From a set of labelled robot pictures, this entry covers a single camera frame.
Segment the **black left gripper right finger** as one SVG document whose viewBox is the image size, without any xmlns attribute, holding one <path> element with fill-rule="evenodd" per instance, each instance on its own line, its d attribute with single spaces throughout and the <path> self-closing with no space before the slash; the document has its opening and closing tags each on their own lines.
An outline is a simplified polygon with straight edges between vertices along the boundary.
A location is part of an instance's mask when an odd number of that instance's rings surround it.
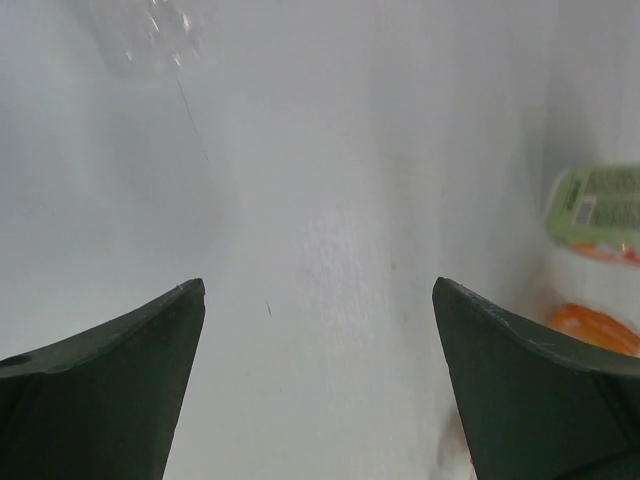
<svg viewBox="0 0 640 480">
<path fill-rule="evenodd" d="M 480 479 L 636 479 L 639 361 L 439 278 L 432 301 Z"/>
</svg>

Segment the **orange label tea bottle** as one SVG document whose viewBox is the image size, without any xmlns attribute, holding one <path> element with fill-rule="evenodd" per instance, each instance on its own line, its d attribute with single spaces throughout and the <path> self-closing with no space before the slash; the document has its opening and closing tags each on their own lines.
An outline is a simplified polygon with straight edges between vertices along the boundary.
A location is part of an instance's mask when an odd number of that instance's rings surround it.
<svg viewBox="0 0 640 480">
<path fill-rule="evenodd" d="M 546 326 L 593 346 L 632 357 L 639 356 L 637 333 L 610 315 L 586 306 L 563 304 Z"/>
</svg>

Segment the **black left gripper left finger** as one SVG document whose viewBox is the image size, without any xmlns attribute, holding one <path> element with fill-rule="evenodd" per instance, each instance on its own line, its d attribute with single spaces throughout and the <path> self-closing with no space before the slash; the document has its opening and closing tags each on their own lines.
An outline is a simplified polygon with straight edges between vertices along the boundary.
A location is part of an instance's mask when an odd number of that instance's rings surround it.
<svg viewBox="0 0 640 480">
<path fill-rule="evenodd" d="M 205 318 L 191 279 L 1 362 L 4 479 L 160 479 Z"/>
</svg>

